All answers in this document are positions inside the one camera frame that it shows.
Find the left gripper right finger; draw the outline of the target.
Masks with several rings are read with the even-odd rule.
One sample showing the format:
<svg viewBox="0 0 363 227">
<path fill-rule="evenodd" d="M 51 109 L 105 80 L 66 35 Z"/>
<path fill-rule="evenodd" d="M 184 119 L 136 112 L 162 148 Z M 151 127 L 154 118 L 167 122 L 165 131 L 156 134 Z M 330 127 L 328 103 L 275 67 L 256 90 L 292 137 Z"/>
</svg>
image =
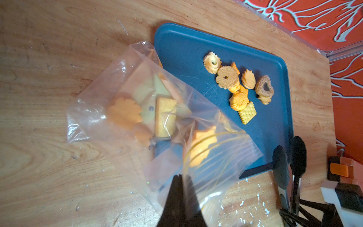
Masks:
<svg viewBox="0 0 363 227">
<path fill-rule="evenodd" d="M 190 176 L 186 176 L 186 185 L 184 186 L 184 205 L 186 227 L 206 227 L 207 224 L 201 212 L 197 195 Z"/>
</svg>

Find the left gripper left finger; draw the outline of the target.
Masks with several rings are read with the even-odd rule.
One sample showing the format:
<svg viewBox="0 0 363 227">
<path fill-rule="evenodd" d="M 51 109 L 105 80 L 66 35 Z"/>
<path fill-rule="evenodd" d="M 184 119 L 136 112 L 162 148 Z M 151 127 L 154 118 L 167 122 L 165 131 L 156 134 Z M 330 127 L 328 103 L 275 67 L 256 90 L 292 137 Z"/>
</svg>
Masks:
<svg viewBox="0 0 363 227">
<path fill-rule="evenodd" d="M 157 227 L 184 227 L 186 223 L 182 175 L 173 177 Z"/>
</svg>

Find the black metal tongs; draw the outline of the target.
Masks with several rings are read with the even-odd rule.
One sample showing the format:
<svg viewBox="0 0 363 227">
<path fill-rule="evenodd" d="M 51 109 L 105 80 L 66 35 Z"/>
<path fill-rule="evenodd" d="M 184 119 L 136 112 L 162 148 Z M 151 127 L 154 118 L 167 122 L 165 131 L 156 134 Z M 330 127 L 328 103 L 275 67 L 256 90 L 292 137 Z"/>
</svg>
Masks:
<svg viewBox="0 0 363 227">
<path fill-rule="evenodd" d="M 295 136 L 286 152 L 277 146 L 273 152 L 273 176 L 278 186 L 281 208 L 298 215 L 301 177 L 306 172 L 307 149 L 301 137 Z"/>
</svg>

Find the clear resealable bag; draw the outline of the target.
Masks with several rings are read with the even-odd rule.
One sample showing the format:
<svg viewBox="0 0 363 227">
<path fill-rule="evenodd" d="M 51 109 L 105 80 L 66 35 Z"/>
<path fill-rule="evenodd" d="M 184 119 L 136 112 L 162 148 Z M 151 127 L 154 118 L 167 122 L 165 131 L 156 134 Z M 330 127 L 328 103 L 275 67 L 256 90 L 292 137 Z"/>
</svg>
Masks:
<svg viewBox="0 0 363 227">
<path fill-rule="evenodd" d="M 149 42 L 130 45 L 67 110 L 68 142 L 103 152 L 158 213 L 173 177 L 190 176 L 208 227 L 222 200 L 262 156 L 251 136 L 163 69 Z"/>
</svg>

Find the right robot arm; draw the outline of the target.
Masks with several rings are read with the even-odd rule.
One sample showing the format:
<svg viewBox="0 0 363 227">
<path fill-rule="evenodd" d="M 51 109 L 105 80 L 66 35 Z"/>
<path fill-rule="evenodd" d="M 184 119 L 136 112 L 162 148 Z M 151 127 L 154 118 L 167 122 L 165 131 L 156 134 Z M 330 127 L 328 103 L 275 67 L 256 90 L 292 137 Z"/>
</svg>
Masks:
<svg viewBox="0 0 363 227">
<path fill-rule="evenodd" d="M 320 187 L 325 204 L 300 199 L 300 217 L 280 210 L 288 227 L 361 227 L 363 225 L 363 193 L 359 185 L 324 181 Z M 303 206 L 323 212 L 322 220 L 310 214 Z"/>
</svg>

